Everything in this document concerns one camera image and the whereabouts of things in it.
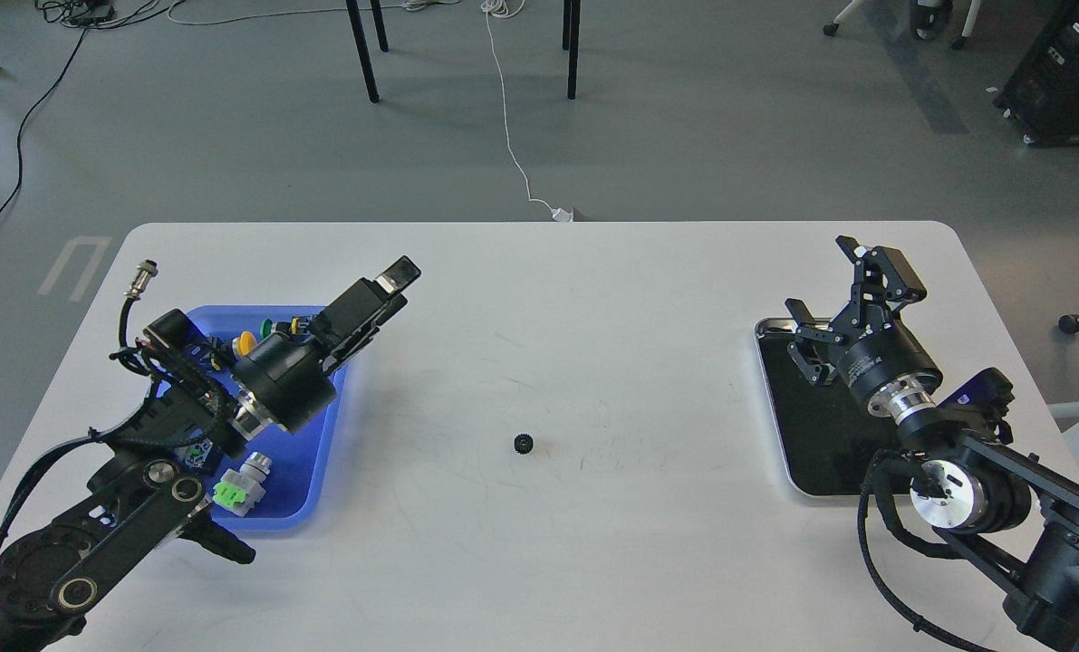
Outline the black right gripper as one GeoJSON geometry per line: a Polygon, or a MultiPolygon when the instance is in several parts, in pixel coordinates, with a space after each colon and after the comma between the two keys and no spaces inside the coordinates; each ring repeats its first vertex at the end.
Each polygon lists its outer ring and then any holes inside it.
{"type": "Polygon", "coordinates": [[[789,356],[812,388],[838,377],[872,416],[909,418],[933,406],[942,372],[901,322],[904,305],[924,301],[927,286],[900,249],[862,246],[847,235],[834,242],[853,264],[849,300],[825,321],[787,298],[795,322],[789,356]]]}

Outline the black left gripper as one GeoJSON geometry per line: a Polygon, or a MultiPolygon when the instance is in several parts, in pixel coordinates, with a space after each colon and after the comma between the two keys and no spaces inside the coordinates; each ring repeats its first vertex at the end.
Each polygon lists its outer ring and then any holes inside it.
{"type": "Polygon", "coordinates": [[[407,305],[402,293],[420,269],[402,256],[375,279],[360,279],[318,314],[302,342],[271,334],[236,361],[238,386],[232,424],[241,435],[276,425],[289,434],[310,424],[337,396],[331,378],[368,347],[381,326],[407,305]]]}

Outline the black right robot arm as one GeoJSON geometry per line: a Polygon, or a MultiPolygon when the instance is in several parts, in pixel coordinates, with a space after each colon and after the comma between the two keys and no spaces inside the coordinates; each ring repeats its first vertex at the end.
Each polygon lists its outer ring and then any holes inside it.
{"type": "Polygon", "coordinates": [[[1012,449],[1006,421],[1012,384],[986,368],[935,400],[937,364],[904,326],[902,310],[927,297],[903,252],[846,235],[853,264],[849,301],[818,321],[788,298],[793,359],[814,388],[844,381],[874,417],[890,417],[898,445],[875,451],[863,475],[855,528],[882,596],[916,631],[950,647],[978,644],[924,619],[896,597],[870,554],[869,507],[887,532],[933,560],[965,560],[1003,590],[1016,631],[1054,651],[1079,651],[1079,484],[1012,449]]]}

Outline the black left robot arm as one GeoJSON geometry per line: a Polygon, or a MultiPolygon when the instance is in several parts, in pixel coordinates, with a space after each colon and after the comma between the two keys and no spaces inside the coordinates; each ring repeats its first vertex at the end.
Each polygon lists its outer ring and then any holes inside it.
{"type": "Polygon", "coordinates": [[[374,279],[360,279],[320,312],[277,325],[262,340],[242,334],[223,345],[174,309],[128,339],[129,309],[158,264],[145,260],[118,317],[112,358],[149,380],[136,411],[115,427],[91,429],[35,461],[6,503],[0,525],[0,651],[41,651],[79,635],[99,605],[168,538],[192,541],[226,560],[250,563],[255,552],[213,520],[219,495],[187,466],[187,448],[211,443],[228,456],[268,427],[295,433],[336,398],[332,376],[383,323],[406,305],[420,269],[402,256],[374,279]],[[6,543],[35,487],[63,456],[101,443],[111,458],[88,479],[88,495],[45,527],[6,543]]]}

